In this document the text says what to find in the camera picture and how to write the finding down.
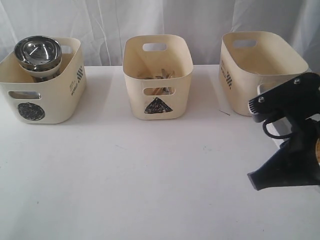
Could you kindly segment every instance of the white table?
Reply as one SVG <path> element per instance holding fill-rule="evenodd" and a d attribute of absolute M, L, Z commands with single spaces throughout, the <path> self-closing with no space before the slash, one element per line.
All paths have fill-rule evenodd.
<path fill-rule="evenodd" d="M 277 147 L 230 110 L 219 66 L 194 68 L 182 117 L 151 121 L 132 115 L 122 67 L 85 70 L 61 124 L 21 123 L 0 96 L 1 240 L 319 239 L 314 187 L 252 187 Z"/>

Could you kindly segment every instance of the cream plastic bin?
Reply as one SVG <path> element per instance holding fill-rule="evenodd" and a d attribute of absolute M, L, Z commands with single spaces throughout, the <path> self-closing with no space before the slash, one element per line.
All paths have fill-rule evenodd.
<path fill-rule="evenodd" d="M 55 37 L 71 53 L 62 52 L 61 74 L 44 82 L 33 81 L 14 53 L 0 63 L 0 89 L 16 117 L 29 124 L 57 124 L 72 116 L 86 86 L 81 43 Z"/>
<path fill-rule="evenodd" d="M 274 86 L 308 70 L 306 61 L 280 36 L 266 31 L 222 37 L 219 79 L 232 109 L 250 116 L 248 101 L 260 84 Z"/>
<path fill-rule="evenodd" d="M 144 51 L 144 44 L 166 44 L 165 50 Z M 130 106 L 142 120 L 174 119 L 186 110 L 193 62 L 186 41 L 176 35 L 145 35 L 125 44 L 123 72 Z M 143 79 L 154 73 L 174 71 L 174 78 Z M 155 88 L 174 89 L 170 95 L 146 95 Z"/>

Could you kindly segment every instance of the white backdrop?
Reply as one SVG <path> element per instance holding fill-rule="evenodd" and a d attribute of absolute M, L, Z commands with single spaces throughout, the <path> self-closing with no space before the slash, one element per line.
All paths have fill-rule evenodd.
<path fill-rule="evenodd" d="M 28 36 L 74 37 L 86 65 L 121 65 L 137 35 L 183 37 L 194 64 L 218 64 L 234 31 L 282 36 L 320 71 L 319 0 L 0 0 L 0 60 Z"/>

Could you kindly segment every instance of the black triangular sticker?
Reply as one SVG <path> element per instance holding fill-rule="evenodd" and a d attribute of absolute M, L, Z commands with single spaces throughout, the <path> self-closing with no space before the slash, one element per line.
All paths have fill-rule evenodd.
<path fill-rule="evenodd" d="M 156 97 L 144 110 L 145 114 L 163 114 L 173 110 L 160 98 Z"/>

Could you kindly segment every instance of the stainless steel container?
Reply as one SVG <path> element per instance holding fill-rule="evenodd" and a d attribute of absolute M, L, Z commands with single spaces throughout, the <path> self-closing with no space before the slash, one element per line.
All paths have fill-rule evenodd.
<path fill-rule="evenodd" d="M 51 37 L 27 37 L 16 44 L 13 52 L 20 66 L 36 83 L 48 81 L 60 74 L 62 49 Z"/>

